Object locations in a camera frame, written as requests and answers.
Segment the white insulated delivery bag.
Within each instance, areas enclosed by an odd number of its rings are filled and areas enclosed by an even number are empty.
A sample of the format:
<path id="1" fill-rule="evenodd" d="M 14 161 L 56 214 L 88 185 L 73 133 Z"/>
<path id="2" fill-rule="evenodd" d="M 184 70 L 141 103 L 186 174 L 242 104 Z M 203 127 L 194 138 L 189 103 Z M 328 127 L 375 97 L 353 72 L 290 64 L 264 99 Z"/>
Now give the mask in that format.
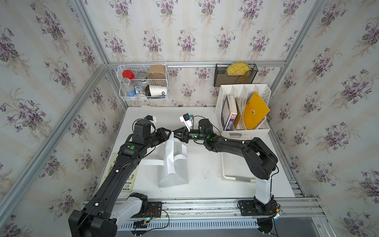
<path id="1" fill-rule="evenodd" d="M 156 167 L 158 187 L 168 188 L 189 183 L 187 158 L 186 145 L 171 134 L 153 154 L 142 159 L 140 165 Z"/>

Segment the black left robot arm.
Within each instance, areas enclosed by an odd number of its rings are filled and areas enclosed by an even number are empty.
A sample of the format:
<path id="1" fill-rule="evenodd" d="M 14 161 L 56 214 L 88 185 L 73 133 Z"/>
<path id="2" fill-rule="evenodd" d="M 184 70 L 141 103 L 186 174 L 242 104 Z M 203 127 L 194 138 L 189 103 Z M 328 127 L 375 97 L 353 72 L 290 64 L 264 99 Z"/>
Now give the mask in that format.
<path id="1" fill-rule="evenodd" d="M 148 119 L 138 119 L 133 133 L 120 146 L 115 163 L 92 199 L 79 210 L 74 210 L 68 220 L 73 237 L 114 237 L 117 218 L 112 218 L 115 202 L 127 179 L 148 155 L 148 149 L 157 147 L 170 137 L 169 129 L 156 128 Z"/>

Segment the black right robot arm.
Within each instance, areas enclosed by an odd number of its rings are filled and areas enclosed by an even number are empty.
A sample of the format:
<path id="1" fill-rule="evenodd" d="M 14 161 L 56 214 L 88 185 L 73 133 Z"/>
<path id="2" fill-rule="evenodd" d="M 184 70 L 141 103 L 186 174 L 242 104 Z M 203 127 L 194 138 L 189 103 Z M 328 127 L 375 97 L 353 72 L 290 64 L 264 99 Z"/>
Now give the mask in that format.
<path id="1" fill-rule="evenodd" d="M 273 199 L 271 192 L 272 177 L 277 167 L 278 158 L 262 139 L 235 140 L 216 134 L 215 126 L 209 119 L 203 118 L 198 123 L 198 129 L 182 127 L 172 131 L 174 138 L 188 143 L 190 140 L 202 141 L 202 145 L 210 152 L 228 153 L 243 157 L 251 173 L 256 178 L 256 193 L 254 200 L 260 204 L 269 204 Z"/>

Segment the purple white book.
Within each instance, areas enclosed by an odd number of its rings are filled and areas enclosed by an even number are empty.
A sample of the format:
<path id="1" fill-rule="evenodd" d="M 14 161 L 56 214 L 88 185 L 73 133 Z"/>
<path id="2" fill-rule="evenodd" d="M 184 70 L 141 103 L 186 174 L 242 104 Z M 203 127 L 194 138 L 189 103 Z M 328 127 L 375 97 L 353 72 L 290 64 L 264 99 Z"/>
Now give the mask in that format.
<path id="1" fill-rule="evenodd" d="M 228 94 L 221 112 L 221 123 L 223 131 L 233 131 L 235 129 L 234 123 L 237 118 L 238 111 L 236 106 L 235 96 Z"/>

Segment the beige papers in organizer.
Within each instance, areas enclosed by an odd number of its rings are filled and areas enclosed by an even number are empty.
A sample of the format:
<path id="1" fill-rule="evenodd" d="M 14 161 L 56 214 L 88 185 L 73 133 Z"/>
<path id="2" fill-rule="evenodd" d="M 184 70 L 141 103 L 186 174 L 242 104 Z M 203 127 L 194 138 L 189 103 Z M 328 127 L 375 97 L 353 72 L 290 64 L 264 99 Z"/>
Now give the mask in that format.
<path id="1" fill-rule="evenodd" d="M 243 115 L 244 115 L 244 110 L 246 107 L 247 95 L 248 93 L 245 86 L 241 88 L 239 93 L 235 94 L 237 111 L 238 111 L 236 125 L 235 125 L 236 130 L 246 130 L 246 126 L 243 121 Z"/>

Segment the white plastic file organizer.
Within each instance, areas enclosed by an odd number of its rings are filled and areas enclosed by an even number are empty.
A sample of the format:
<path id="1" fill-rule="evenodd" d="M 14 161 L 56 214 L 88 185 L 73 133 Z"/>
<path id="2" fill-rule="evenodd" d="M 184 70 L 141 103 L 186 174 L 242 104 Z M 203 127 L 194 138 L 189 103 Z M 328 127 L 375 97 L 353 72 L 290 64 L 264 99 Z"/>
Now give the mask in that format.
<path id="1" fill-rule="evenodd" d="M 227 122 L 225 116 L 229 113 L 232 100 L 235 99 L 237 115 L 229 130 L 226 129 Z M 249 140 L 254 137 L 264 137 L 270 132 L 266 117 L 254 127 L 246 126 L 247 116 L 256 115 L 257 111 L 246 108 L 252 97 L 259 96 L 265 105 L 268 105 L 271 96 L 271 89 L 267 84 L 239 84 L 221 85 L 216 104 L 216 118 L 221 135 L 225 138 L 237 140 Z"/>

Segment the white black cylinder can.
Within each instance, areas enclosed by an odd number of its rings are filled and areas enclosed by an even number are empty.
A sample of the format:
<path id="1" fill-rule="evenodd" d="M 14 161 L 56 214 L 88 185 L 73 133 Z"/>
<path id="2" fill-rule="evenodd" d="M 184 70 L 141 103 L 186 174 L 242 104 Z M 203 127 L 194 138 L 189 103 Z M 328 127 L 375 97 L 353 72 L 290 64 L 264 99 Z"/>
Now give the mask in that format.
<path id="1" fill-rule="evenodd" d="M 147 85 L 146 94 L 148 97 L 166 97 L 167 87 Z"/>

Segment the clear plastic bottle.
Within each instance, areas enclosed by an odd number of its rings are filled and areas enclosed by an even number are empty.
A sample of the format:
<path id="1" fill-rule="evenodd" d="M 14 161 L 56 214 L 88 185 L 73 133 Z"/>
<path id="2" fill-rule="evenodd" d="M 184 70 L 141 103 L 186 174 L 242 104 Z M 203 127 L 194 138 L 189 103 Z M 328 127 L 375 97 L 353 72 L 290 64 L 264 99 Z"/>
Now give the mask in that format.
<path id="1" fill-rule="evenodd" d="M 121 82 L 121 88 L 126 97 L 136 96 L 134 84 L 129 78 L 123 78 L 120 82 Z"/>

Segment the white perforated plastic tray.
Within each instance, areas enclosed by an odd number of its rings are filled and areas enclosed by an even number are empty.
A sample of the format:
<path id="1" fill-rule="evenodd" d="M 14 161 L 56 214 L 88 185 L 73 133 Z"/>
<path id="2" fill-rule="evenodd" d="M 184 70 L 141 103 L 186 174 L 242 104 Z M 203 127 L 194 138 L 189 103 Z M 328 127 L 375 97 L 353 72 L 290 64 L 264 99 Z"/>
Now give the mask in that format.
<path id="1" fill-rule="evenodd" d="M 222 153 L 222 179 L 244 183 L 256 182 L 244 157 L 230 153 Z"/>

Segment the green printed booklet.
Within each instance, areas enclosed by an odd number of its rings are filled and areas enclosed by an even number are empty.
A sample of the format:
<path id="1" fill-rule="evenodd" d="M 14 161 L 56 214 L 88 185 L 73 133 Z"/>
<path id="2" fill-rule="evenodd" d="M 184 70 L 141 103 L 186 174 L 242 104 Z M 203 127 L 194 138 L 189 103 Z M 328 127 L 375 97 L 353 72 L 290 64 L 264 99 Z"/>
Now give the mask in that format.
<path id="1" fill-rule="evenodd" d="M 100 184 L 98 185 L 98 188 L 101 187 L 101 185 L 104 183 L 107 176 L 110 174 L 113 166 L 115 165 L 116 158 L 117 158 L 117 153 L 112 153 L 110 155 L 107 166 L 106 166 L 105 171 L 103 172 L 102 178 L 100 180 Z M 134 169 L 134 171 L 131 173 L 131 175 L 126 180 L 124 187 L 121 191 L 122 193 L 132 193 L 133 187 L 135 184 L 135 180 L 137 177 L 137 172 L 138 172 L 138 166 Z"/>

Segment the yellow folder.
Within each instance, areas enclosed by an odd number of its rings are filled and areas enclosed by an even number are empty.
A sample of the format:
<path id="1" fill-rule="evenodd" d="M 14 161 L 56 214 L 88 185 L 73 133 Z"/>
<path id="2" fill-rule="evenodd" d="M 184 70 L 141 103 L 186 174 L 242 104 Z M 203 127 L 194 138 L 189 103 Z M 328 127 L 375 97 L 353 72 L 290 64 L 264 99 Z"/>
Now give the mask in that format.
<path id="1" fill-rule="evenodd" d="M 244 113 L 243 122 L 247 130 L 253 130 L 270 112 L 269 107 L 259 96 L 254 92 L 250 99 L 247 101 Z"/>

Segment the black mesh wall holder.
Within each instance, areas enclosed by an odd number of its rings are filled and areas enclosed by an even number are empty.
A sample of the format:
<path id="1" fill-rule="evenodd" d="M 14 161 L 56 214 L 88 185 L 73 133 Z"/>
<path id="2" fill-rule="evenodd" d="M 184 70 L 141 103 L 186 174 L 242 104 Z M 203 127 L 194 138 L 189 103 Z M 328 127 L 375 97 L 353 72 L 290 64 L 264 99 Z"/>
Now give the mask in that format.
<path id="1" fill-rule="evenodd" d="M 231 76 L 226 73 L 226 69 L 230 66 L 227 64 L 217 64 L 214 73 L 214 87 L 221 85 L 237 85 L 237 84 L 252 84 L 258 72 L 256 64 L 249 64 L 251 66 L 250 72 L 244 76 Z"/>

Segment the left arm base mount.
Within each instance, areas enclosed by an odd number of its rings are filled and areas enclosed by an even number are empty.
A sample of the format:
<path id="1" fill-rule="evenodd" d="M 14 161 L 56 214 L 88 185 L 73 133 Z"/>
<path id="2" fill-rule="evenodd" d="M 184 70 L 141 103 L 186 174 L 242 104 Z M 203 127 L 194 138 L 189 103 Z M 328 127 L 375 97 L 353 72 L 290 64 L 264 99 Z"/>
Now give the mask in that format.
<path id="1" fill-rule="evenodd" d="M 148 199 L 147 195 L 141 193 L 132 193 L 128 200 L 131 198 L 138 198 L 142 201 L 141 209 L 138 213 L 133 215 L 131 218 L 157 218 L 161 217 L 162 213 L 162 202 L 161 201 L 151 201 Z"/>

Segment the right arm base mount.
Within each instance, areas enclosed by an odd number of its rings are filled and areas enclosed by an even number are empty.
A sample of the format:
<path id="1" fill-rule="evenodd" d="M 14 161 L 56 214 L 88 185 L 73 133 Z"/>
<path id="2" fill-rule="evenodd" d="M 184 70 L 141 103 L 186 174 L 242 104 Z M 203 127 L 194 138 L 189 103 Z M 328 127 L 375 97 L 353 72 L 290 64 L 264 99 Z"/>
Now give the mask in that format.
<path id="1" fill-rule="evenodd" d="M 267 204 L 258 201 L 257 198 L 239 200 L 237 208 L 242 216 L 268 216 L 274 217 L 280 211 L 280 204 L 271 198 Z"/>

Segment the aluminium rail frame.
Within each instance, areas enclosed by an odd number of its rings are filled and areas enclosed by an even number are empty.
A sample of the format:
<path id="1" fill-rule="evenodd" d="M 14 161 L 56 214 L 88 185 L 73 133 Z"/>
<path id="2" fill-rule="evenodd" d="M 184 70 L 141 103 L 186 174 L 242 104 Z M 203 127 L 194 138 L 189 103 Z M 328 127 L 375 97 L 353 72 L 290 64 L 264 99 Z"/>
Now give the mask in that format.
<path id="1" fill-rule="evenodd" d="M 157 218 L 131 218 L 141 209 L 142 201 L 138 198 L 121 198 L 116 200 L 112 218 L 117 218 L 117 224 L 121 225 L 128 221 L 150 222 L 166 220 L 192 220 L 192 219 L 236 219 L 255 218 L 269 219 L 280 217 L 325 217 L 319 202 L 314 197 L 310 198 L 274 198 L 280 204 L 280 211 L 274 217 L 268 216 L 242 216 L 237 208 L 239 200 L 250 198 L 200 198 L 200 199 L 150 199 L 151 201 L 161 201 L 162 213 Z"/>

